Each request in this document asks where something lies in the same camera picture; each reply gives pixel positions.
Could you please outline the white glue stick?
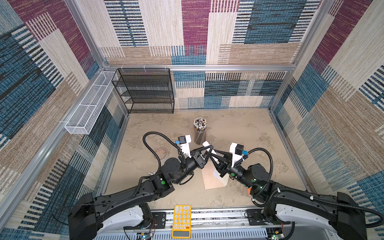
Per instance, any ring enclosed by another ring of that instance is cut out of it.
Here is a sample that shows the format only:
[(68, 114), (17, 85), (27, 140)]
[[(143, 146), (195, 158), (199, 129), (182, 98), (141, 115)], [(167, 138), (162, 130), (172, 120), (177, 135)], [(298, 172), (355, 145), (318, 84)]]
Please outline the white glue stick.
[[(208, 141), (205, 141), (205, 142), (203, 142), (203, 147), (204, 147), (204, 149), (202, 150), (202, 153), (204, 153), (205, 151), (206, 151), (206, 149), (209, 149), (210, 148), (210, 144), (209, 144), (209, 142)], [(216, 153), (216, 151), (213, 149), (212, 150), (212, 154), (217, 154)]]

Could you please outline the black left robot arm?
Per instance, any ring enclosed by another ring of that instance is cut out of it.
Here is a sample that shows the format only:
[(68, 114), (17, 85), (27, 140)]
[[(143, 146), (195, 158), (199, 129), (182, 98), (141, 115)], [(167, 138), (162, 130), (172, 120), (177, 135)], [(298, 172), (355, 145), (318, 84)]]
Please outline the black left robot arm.
[(178, 143), (177, 158), (169, 158), (154, 175), (140, 177), (137, 186), (104, 196), (84, 194), (68, 213), (71, 240), (92, 240), (106, 226), (105, 221), (117, 214), (160, 198), (174, 191), (175, 185), (188, 183), (196, 169), (203, 169), (211, 156), (213, 146), (200, 147), (184, 154)]

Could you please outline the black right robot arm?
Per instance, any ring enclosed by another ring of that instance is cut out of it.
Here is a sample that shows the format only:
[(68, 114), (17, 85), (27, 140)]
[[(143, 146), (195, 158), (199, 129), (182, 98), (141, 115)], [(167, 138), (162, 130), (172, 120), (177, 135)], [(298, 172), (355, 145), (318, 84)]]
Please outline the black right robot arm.
[(241, 163), (234, 164), (234, 154), (228, 152), (209, 149), (204, 156), (211, 159), (221, 177), (229, 175), (251, 190), (253, 203), (263, 209), (266, 220), (311, 224), (328, 229), (343, 240), (366, 240), (369, 228), (384, 224), (383, 214), (360, 207), (347, 194), (319, 195), (272, 181), (272, 156), (264, 148), (254, 148), (250, 152), (258, 151), (268, 156), (269, 171), (261, 164), (247, 169)]

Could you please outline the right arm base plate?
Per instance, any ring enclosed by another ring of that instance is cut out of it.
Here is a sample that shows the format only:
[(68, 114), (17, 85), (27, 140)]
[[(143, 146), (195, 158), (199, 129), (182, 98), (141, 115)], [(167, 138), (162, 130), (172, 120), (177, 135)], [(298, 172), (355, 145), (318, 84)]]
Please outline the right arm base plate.
[(266, 225), (290, 225), (291, 222), (282, 222), (278, 218), (267, 216), (264, 214), (264, 209), (251, 208), (247, 209), (244, 217), (248, 220), (250, 226), (266, 226)]

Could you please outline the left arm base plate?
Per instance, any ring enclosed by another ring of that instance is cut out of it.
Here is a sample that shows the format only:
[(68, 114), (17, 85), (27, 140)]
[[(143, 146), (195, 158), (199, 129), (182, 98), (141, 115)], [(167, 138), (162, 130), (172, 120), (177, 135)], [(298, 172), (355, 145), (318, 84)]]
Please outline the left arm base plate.
[(149, 229), (164, 229), (166, 227), (166, 212), (151, 212), (144, 214), (143, 221), (135, 227), (124, 227), (124, 230), (149, 230)]

